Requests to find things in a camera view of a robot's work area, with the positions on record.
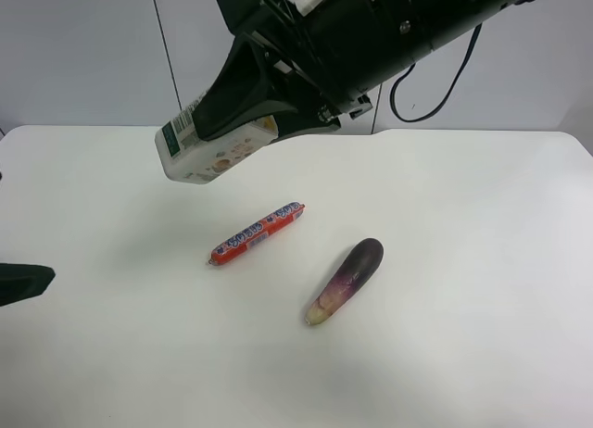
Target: wall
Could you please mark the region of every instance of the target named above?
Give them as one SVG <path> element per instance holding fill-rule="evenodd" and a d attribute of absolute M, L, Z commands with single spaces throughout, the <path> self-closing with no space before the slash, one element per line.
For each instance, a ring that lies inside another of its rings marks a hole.
<path fill-rule="evenodd" d="M 0 127 L 177 111 L 152 0 L 0 0 Z"/>
<path fill-rule="evenodd" d="M 418 127 L 555 130 L 570 123 L 587 135 L 591 6 L 541 0 L 491 19 L 447 107 Z M 398 97 L 404 115 L 438 103 L 468 38 L 418 65 Z M 231 41 L 215 0 L 0 0 L 0 127 L 162 124 L 208 88 Z M 404 126 L 389 110 L 389 87 L 378 101 L 376 131 Z M 577 109 L 578 119 L 565 119 Z M 370 132 L 374 115 L 344 120 L 343 132 Z"/>
<path fill-rule="evenodd" d="M 558 130 L 574 136 L 593 155 L 593 88 L 570 107 Z"/>

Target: table surface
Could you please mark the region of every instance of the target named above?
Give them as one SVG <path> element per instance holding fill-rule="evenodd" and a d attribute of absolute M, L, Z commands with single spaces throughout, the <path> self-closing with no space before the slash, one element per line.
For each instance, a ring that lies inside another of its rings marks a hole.
<path fill-rule="evenodd" d="M 0 259 L 57 273 L 0 308 L 4 427 L 593 425 L 593 158 L 574 138 L 304 136 L 195 186 L 165 178 L 155 131 L 0 143 Z M 301 220 L 207 266 L 291 201 Z M 379 271 L 307 327 L 365 237 Z"/>

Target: screw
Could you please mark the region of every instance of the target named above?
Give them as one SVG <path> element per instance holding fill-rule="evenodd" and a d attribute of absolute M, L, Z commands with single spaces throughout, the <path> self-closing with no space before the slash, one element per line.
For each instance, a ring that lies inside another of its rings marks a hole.
<path fill-rule="evenodd" d="M 411 24 L 409 20 L 404 20 L 399 25 L 399 34 L 408 34 L 411 30 Z"/>
<path fill-rule="evenodd" d="M 317 116 L 322 122 L 329 122 L 332 119 L 332 113 L 330 113 L 329 108 L 326 106 L 322 107 Z"/>

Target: cable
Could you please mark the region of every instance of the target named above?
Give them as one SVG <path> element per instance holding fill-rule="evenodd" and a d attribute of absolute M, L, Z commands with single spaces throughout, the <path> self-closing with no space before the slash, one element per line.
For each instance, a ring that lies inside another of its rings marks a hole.
<path fill-rule="evenodd" d="M 391 93 L 389 94 L 389 103 L 391 104 L 391 111 L 393 111 L 393 114 L 396 115 L 396 117 L 399 120 L 401 120 L 402 122 L 406 122 L 408 124 L 412 124 L 414 122 L 422 122 L 423 120 L 429 120 L 430 118 L 432 118 L 434 115 L 436 115 L 439 111 L 441 111 L 443 109 L 443 107 L 447 103 L 449 97 L 451 96 L 451 93 L 453 93 L 453 89 L 455 88 L 455 85 L 457 85 L 457 81 L 459 80 L 461 74 L 465 70 L 465 67 L 467 67 L 467 64 L 470 62 L 470 58 L 472 57 L 472 54 L 473 54 L 473 49 L 475 48 L 475 44 L 478 41 L 478 37 L 480 37 L 481 30 L 482 30 L 482 24 L 478 25 L 477 27 L 475 27 L 475 30 L 473 30 L 472 39 L 470 40 L 470 45 L 468 46 L 467 53 L 465 54 L 465 58 L 463 59 L 463 63 L 461 64 L 460 70 L 457 72 L 457 76 L 455 76 L 455 79 L 453 80 L 451 87 L 448 89 L 448 92 L 447 92 L 447 95 L 445 96 L 445 98 L 430 113 L 428 113 L 424 116 L 421 116 L 419 118 L 416 118 L 415 120 L 406 120 L 406 119 L 402 118 L 401 115 L 399 115 L 399 112 L 397 111 L 397 106 L 396 106 L 397 88 L 399 87 L 399 85 L 402 82 L 404 82 L 406 80 L 406 78 L 408 76 L 410 76 L 410 73 L 412 73 L 414 71 L 414 69 L 416 68 L 416 64 L 412 64 L 411 67 L 408 69 L 408 71 L 406 71 L 406 74 L 404 74 L 401 78 L 399 78 L 393 84 L 393 87 L 391 87 Z"/>
<path fill-rule="evenodd" d="M 379 101 L 381 100 L 381 92 L 383 91 L 383 84 L 379 85 L 379 94 L 377 95 L 377 107 L 374 110 L 374 117 L 372 118 L 371 134 L 374 134 L 374 126 L 377 125 L 377 115 L 379 114 Z"/>
<path fill-rule="evenodd" d="M 177 81 L 175 80 L 175 74 L 173 73 L 173 64 L 170 63 L 170 54 L 169 54 L 169 47 L 167 46 L 167 41 L 165 40 L 165 31 L 163 30 L 163 23 L 160 21 L 160 14 L 158 13 L 158 4 L 157 0 L 152 0 L 153 5 L 155 6 L 155 13 L 157 13 L 157 21 L 158 27 L 160 28 L 160 37 L 163 41 L 163 45 L 165 47 L 165 56 L 167 57 L 167 62 L 169 63 L 169 72 L 170 78 L 173 79 L 173 89 L 175 90 L 175 95 L 177 96 L 177 105 L 179 106 L 180 111 L 183 110 L 182 101 L 179 97 L 179 90 L 177 89 Z"/>

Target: purple eggplant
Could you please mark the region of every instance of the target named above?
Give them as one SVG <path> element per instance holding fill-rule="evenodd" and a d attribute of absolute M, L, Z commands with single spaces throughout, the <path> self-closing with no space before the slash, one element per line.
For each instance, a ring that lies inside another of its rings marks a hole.
<path fill-rule="evenodd" d="M 307 324 L 321 324 L 334 315 L 369 281 L 382 259 L 383 245 L 377 240 L 358 243 L 307 311 Z"/>

